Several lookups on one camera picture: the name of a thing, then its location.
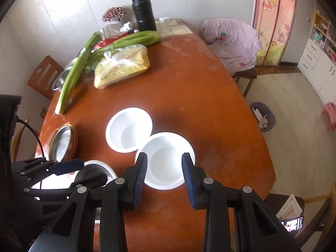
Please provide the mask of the shallow steel pan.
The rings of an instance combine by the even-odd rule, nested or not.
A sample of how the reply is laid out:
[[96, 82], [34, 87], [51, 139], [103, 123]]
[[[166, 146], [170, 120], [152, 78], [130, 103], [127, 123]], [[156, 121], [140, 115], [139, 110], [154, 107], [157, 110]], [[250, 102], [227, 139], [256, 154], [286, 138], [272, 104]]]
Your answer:
[[73, 153], [70, 149], [71, 129], [70, 124], [64, 124], [56, 130], [49, 143], [50, 161], [68, 161], [72, 159]]

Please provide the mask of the large steel bowl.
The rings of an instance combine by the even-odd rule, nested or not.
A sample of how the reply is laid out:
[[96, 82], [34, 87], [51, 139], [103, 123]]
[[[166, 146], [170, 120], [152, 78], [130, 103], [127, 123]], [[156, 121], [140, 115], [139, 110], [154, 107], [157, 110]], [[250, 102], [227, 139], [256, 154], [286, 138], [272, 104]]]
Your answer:
[[70, 188], [78, 188], [82, 185], [88, 188], [88, 204], [95, 215], [95, 225], [100, 224], [101, 201], [99, 198], [92, 198], [92, 190], [105, 187], [116, 178], [116, 173], [107, 164], [99, 160], [86, 161], [84, 168], [74, 173]]

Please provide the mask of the yellow shell-shaped plate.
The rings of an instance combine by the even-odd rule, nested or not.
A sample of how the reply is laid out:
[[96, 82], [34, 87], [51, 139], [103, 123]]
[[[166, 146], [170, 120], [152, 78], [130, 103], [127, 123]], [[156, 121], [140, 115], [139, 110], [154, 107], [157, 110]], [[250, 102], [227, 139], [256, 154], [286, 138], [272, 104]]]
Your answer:
[[74, 154], [77, 148], [78, 135], [77, 135], [76, 129], [72, 125], [70, 125], [70, 129], [71, 129], [70, 149], [71, 149], [71, 152]]

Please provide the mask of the smartphone on chair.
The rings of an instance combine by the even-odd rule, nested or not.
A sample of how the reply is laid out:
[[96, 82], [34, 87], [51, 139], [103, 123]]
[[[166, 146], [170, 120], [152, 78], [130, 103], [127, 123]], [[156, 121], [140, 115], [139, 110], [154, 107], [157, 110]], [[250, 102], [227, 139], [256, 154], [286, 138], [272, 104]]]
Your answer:
[[281, 223], [288, 232], [299, 231], [303, 228], [303, 216], [281, 220]]

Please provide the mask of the curved-back wooden chair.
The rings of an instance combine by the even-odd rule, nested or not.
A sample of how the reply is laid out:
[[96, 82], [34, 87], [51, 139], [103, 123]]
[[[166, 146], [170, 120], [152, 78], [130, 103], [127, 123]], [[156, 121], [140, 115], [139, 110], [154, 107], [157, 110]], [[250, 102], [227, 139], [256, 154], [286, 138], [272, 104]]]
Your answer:
[[15, 160], [16, 160], [18, 149], [19, 149], [19, 144], [20, 144], [23, 132], [24, 132], [25, 128], [27, 128], [26, 125], [29, 124], [29, 121], [30, 121], [29, 118], [25, 119], [25, 124], [21, 125], [21, 127], [14, 134], [14, 136], [11, 140], [11, 146], [10, 146], [10, 160], [11, 160], [11, 163], [15, 162]]

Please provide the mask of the white paper sheet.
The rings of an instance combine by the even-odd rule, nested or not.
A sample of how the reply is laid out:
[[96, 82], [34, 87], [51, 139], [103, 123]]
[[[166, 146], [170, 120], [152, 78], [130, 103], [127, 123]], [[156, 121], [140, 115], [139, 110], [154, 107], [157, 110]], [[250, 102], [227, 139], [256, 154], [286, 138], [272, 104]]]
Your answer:
[[287, 220], [292, 218], [297, 218], [302, 214], [303, 210], [299, 206], [297, 199], [294, 194], [291, 194], [281, 209], [276, 214], [279, 220]]

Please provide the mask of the brown slatted wooden chair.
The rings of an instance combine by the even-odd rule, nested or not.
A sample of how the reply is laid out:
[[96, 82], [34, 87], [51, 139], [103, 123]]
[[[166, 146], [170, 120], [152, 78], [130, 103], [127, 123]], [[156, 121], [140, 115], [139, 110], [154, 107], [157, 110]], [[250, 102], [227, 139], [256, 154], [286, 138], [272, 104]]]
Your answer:
[[52, 100], [54, 92], [51, 89], [56, 78], [62, 73], [63, 68], [49, 55], [39, 63], [27, 81], [27, 85]]

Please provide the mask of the steel basin at back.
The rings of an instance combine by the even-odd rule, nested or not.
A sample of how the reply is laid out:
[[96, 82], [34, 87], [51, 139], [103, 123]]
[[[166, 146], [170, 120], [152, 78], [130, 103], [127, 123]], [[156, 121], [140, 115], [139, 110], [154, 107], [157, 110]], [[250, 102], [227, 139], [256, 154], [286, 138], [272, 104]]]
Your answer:
[[72, 61], [70, 61], [67, 66], [64, 68], [64, 71], [58, 77], [55, 79], [54, 83], [52, 84], [52, 90], [53, 91], [61, 91], [62, 86], [67, 78], [67, 75], [69, 74], [70, 70], [72, 69], [73, 65], [77, 61], [77, 58], [74, 58]]

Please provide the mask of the long celery bunch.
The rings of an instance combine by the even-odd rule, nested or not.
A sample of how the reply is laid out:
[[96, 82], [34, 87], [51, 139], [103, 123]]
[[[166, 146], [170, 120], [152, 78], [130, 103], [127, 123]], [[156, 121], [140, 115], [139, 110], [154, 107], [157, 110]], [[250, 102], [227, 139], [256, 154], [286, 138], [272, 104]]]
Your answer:
[[101, 35], [99, 33], [94, 33], [87, 41], [83, 49], [80, 51], [76, 62], [72, 66], [62, 86], [62, 90], [60, 92], [59, 99], [55, 107], [55, 114], [63, 115], [65, 113], [68, 102], [72, 96], [74, 88], [76, 87], [82, 70], [84, 69], [85, 64], [94, 46], [98, 44], [100, 40], [102, 40]]

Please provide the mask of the white bowl red pattern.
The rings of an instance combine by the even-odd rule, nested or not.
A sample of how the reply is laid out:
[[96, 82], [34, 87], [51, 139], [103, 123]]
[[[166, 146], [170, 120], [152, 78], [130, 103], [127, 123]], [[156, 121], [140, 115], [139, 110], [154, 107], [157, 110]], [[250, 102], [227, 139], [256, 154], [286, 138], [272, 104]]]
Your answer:
[[140, 108], [126, 108], [108, 122], [105, 138], [108, 146], [119, 153], [134, 152], [151, 136], [153, 121]]

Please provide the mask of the purple waste bin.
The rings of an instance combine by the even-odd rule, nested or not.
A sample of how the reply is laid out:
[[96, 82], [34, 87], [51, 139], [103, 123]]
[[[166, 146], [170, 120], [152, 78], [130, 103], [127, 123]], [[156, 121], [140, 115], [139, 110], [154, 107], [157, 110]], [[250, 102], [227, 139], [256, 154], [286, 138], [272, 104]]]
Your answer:
[[257, 124], [262, 132], [268, 132], [276, 124], [276, 117], [271, 109], [261, 102], [252, 102], [249, 104], [250, 110], [254, 115]]

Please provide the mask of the pink pig stool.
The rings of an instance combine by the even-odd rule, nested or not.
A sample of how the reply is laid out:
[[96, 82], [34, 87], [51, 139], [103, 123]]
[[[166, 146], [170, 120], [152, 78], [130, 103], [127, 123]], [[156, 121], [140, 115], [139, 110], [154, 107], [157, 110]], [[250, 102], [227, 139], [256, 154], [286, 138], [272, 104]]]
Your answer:
[[323, 111], [322, 111], [322, 115], [327, 114], [327, 116], [329, 117], [330, 123], [331, 125], [327, 128], [327, 131], [329, 130], [335, 130], [335, 126], [336, 126], [336, 106], [335, 103], [333, 102], [327, 102], [324, 106], [323, 106]]

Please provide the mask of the yellow noodles plastic bag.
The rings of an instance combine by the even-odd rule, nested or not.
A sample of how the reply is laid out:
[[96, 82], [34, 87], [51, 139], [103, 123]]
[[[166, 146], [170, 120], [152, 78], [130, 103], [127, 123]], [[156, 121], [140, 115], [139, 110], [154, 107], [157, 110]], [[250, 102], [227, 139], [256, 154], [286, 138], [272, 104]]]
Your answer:
[[147, 71], [149, 66], [147, 48], [141, 44], [106, 51], [95, 68], [93, 85], [104, 89]]

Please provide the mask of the red plastic bag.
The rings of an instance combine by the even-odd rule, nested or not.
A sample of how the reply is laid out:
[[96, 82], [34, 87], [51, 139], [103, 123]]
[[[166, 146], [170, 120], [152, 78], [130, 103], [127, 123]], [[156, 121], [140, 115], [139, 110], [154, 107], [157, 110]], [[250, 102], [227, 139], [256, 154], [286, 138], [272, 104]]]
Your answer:
[[115, 42], [116, 40], [121, 39], [121, 38], [123, 38], [123, 37], [125, 37], [125, 36], [127, 36], [127, 35], [128, 35], [128, 33], [125, 32], [125, 33], [121, 33], [120, 35], [112, 36], [112, 37], [110, 37], [110, 38], [108, 38], [108, 39], [103, 39], [103, 40], [101, 40], [100, 42], [98, 42], [98, 44], [96, 44], [96, 45], [94, 46], [94, 50], [98, 50], [98, 49], [100, 49], [100, 48], [104, 48], [104, 47], [106, 47], [106, 46], [112, 44], [112, 43]]

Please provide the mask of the chair under clothes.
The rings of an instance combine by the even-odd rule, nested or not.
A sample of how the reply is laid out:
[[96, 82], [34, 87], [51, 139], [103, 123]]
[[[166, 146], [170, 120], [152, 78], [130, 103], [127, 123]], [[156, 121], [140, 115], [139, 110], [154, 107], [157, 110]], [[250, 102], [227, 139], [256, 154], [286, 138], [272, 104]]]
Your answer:
[[243, 93], [244, 98], [246, 98], [249, 90], [252, 87], [252, 84], [254, 83], [254, 81], [257, 79], [257, 71], [255, 69], [255, 67], [253, 67], [250, 70], [245, 70], [245, 71], [240, 71], [240, 72], [236, 72], [233, 76], [233, 79], [236, 79], [236, 81], [239, 81], [240, 79], [246, 79], [248, 80], [248, 84], [247, 87]]

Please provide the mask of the white tissue pack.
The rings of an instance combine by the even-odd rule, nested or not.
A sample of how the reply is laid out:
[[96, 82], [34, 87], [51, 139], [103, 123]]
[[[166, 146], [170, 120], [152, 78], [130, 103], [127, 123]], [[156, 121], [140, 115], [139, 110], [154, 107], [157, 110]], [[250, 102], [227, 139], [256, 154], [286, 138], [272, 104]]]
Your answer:
[[134, 27], [132, 22], [122, 24], [119, 21], [115, 21], [103, 27], [99, 31], [99, 34], [103, 39], [110, 39], [122, 36], [123, 34], [129, 35], [138, 32], [138, 28]]

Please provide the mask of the white cabinet shelf unit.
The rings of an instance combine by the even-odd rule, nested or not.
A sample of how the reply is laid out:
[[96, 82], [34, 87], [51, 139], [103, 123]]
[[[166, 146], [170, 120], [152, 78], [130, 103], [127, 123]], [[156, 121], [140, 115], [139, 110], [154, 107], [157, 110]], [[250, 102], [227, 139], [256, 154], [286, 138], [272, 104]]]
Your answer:
[[335, 27], [319, 10], [297, 66], [324, 104], [335, 102]]

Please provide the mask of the red white flower bouquet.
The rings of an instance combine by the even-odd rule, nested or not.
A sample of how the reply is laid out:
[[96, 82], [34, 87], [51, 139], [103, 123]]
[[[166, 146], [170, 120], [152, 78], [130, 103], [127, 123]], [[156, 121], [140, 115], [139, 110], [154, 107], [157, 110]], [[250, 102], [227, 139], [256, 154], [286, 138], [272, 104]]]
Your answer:
[[125, 7], [111, 7], [102, 15], [101, 19], [103, 22], [111, 22], [114, 19], [120, 21], [120, 19], [124, 17], [125, 14]]

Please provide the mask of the pink clothes pile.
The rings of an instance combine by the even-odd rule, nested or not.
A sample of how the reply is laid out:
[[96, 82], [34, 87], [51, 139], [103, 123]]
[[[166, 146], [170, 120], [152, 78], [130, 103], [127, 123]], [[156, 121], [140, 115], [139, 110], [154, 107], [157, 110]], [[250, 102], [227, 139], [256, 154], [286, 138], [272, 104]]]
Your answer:
[[202, 39], [231, 76], [255, 67], [262, 44], [253, 27], [237, 19], [212, 18], [201, 29]]

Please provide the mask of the black thermos flask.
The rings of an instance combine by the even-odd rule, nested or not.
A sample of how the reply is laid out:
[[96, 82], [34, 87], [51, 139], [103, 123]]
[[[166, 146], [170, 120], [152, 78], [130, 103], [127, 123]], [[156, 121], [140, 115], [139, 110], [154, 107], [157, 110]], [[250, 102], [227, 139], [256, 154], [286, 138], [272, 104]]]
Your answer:
[[132, 9], [139, 31], [157, 30], [150, 0], [132, 0]]

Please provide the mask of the Hello Kitty pink curtain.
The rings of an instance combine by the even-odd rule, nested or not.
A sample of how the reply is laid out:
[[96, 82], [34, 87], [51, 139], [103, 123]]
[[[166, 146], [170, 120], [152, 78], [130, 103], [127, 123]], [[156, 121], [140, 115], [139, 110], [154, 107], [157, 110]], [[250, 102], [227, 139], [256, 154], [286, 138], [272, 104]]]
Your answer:
[[296, 0], [255, 0], [253, 27], [262, 44], [258, 66], [277, 66], [284, 54], [294, 21]]

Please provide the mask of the low wall socket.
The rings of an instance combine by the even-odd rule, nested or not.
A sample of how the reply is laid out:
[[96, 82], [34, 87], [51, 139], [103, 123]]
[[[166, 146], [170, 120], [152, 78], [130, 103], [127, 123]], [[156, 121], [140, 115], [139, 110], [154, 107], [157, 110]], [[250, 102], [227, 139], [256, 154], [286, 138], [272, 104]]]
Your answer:
[[40, 117], [42, 119], [45, 119], [46, 114], [47, 114], [47, 109], [46, 108], [42, 108], [41, 113], [40, 113]]

